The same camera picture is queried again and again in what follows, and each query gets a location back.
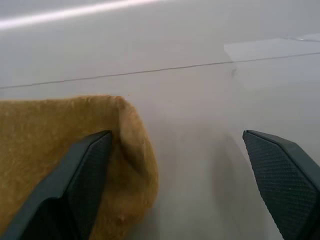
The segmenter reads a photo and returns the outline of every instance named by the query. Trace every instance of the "fabric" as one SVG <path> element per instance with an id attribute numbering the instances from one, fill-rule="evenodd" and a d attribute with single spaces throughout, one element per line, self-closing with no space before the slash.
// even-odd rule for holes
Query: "fabric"
<path id="1" fill-rule="evenodd" d="M 120 240 L 158 192 L 155 154 L 136 109 L 107 95 L 0 101 L 0 235 L 69 147 L 103 130 L 112 130 L 112 154 L 90 239 Z"/>

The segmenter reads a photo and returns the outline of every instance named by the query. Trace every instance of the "white surface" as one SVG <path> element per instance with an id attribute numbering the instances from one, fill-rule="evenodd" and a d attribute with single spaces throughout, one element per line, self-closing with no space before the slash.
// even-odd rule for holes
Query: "white surface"
<path id="1" fill-rule="evenodd" d="M 96 2 L 15 0 L 0 22 Z M 294 141 L 320 164 L 319 7 L 161 0 L 0 30 L 0 99 L 112 94 L 136 105 L 160 190 L 130 240 L 281 240 L 242 132 Z"/>

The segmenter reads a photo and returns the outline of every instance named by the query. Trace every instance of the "yellow cloth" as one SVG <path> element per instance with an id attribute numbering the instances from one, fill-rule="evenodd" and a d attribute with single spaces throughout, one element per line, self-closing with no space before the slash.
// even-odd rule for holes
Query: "yellow cloth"
<path id="1" fill-rule="evenodd" d="M 0 101 L 0 235 L 69 147 L 103 130 L 112 130 L 112 154 L 90 240 L 120 240 L 158 192 L 155 154 L 135 108 L 107 95 Z"/>

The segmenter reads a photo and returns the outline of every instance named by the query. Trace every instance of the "towel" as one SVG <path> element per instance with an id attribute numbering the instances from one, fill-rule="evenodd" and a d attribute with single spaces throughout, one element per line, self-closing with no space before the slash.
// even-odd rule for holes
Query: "towel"
<path id="1" fill-rule="evenodd" d="M 0 235 L 69 147 L 103 130 L 112 131 L 112 153 L 90 240 L 120 240 L 158 192 L 154 150 L 136 109 L 109 95 L 0 101 Z"/>

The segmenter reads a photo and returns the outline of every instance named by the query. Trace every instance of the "textured rubber pad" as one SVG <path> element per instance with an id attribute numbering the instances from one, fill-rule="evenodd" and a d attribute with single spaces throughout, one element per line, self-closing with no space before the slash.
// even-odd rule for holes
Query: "textured rubber pad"
<path id="1" fill-rule="evenodd" d="M 112 134 L 73 144 L 25 201 L 1 240 L 87 240 L 106 182 Z"/>
<path id="2" fill-rule="evenodd" d="M 320 168 L 294 142 L 248 130 L 255 180 L 285 240 L 320 239 Z"/>

